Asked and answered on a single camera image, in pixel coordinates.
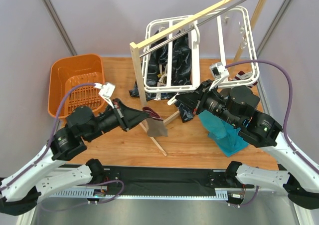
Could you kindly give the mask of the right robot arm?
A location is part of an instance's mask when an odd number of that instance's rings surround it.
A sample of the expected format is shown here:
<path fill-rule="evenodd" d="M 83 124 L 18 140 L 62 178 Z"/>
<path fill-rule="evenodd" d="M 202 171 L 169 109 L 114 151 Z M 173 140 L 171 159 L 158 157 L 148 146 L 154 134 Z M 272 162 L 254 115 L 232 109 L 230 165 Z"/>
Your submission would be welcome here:
<path fill-rule="evenodd" d="M 192 92 L 178 94 L 178 102 L 194 114 L 210 112 L 238 129 L 245 142 L 274 157 L 285 169 L 270 171 L 232 161 L 225 171 L 231 186 L 255 185 L 285 194 L 296 205 L 315 210 L 319 207 L 318 165 L 286 141 L 282 126 L 270 115 L 258 111 L 259 97 L 246 86 L 234 87 L 227 98 L 207 80 Z"/>

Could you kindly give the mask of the teal cloth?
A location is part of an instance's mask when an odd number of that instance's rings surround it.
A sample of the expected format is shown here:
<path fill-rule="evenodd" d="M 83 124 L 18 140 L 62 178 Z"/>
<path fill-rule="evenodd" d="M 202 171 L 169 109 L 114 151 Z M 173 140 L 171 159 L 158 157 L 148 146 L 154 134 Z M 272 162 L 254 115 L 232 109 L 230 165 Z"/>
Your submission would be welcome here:
<path fill-rule="evenodd" d="M 234 129 L 207 110 L 200 113 L 198 117 L 208 131 L 208 137 L 217 144 L 225 156 L 231 157 L 248 147 L 249 144 L 238 135 L 239 129 Z"/>

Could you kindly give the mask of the grey maroon striped sock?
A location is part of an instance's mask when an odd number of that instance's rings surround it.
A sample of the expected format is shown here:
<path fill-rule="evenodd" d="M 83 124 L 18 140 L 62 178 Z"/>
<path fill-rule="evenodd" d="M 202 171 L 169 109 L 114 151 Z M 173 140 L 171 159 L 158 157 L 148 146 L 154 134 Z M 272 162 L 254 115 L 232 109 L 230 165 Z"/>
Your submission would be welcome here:
<path fill-rule="evenodd" d="M 168 137 L 167 128 L 159 114 L 150 107 L 143 107 L 143 111 L 149 114 L 149 117 L 146 119 L 148 124 L 147 135 L 149 137 Z"/>

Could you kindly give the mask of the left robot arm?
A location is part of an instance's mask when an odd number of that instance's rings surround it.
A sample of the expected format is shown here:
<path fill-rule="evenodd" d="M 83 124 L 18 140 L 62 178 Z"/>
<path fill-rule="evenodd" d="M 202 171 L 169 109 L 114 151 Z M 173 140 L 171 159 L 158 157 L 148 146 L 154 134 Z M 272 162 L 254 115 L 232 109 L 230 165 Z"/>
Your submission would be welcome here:
<path fill-rule="evenodd" d="M 77 107 L 63 128 L 48 140 L 41 151 L 15 174 L 0 181 L 0 212 L 18 216 L 24 214 L 48 196 L 72 186 L 95 185 L 106 181 L 106 172 L 98 159 L 55 177 L 47 175 L 87 149 L 103 134 L 120 127 L 129 131 L 150 117 L 145 111 L 125 106 L 114 99 L 103 113 L 95 116 L 89 107 Z"/>

